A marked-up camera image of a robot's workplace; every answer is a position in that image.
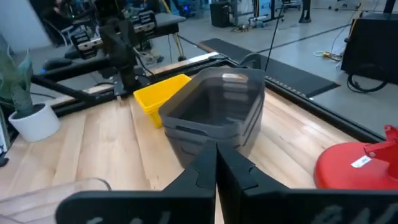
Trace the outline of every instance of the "white label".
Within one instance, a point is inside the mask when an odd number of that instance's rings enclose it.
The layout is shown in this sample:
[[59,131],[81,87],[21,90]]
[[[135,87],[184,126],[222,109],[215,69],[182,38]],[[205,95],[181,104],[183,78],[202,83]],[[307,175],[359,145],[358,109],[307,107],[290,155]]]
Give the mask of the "white label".
[[367,164],[368,162],[370,162],[372,159],[365,155],[361,158],[359,158],[357,161],[353,162],[351,164],[351,166],[353,166],[354,168],[361,168],[362,166],[364,166],[365,164]]

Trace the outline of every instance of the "clear plastic container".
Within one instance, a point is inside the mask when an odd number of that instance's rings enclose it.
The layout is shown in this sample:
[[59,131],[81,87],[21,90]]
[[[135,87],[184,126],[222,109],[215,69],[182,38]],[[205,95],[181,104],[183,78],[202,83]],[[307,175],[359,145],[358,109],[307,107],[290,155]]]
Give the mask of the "clear plastic container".
[[111,190],[105,180],[86,179],[0,200],[1,224],[54,224],[59,203],[84,190]]

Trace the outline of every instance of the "potted plant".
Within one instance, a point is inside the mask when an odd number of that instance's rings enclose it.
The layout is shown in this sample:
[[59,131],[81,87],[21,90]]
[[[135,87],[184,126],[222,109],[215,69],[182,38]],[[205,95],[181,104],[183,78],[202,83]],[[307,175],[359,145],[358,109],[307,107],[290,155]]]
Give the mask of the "potted plant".
[[60,122],[51,106],[45,103],[33,104],[30,97],[32,75],[29,51],[17,67],[7,51],[0,49],[0,103],[14,108],[8,120],[30,142],[45,139],[60,128]]

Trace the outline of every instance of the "green leaf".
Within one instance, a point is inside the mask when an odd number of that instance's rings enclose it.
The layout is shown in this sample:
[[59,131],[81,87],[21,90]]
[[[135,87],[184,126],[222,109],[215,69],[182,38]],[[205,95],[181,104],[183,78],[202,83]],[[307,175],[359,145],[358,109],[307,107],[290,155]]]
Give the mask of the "green leaf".
[[21,117],[30,116],[34,113],[32,98],[28,91],[15,84],[11,86],[11,94],[15,110]]
[[29,49],[26,52],[25,59],[18,66],[18,72],[24,81],[24,86],[22,86],[23,89],[29,91],[30,90],[30,79],[32,78],[32,75],[33,75],[32,59],[30,58]]
[[21,80],[21,76],[18,73],[14,62],[7,52],[0,50],[0,96],[2,98],[11,100],[10,86]]

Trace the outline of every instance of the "yellow plastic bin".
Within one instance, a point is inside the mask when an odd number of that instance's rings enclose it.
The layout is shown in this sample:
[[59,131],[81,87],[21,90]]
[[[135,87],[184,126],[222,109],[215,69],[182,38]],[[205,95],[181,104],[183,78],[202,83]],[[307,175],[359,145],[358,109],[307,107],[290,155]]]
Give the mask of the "yellow plastic bin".
[[137,102],[140,104],[145,114],[150,116],[156,128],[162,126],[162,120],[158,113],[160,106],[190,80],[191,78],[184,74],[176,75],[134,92],[134,97]]

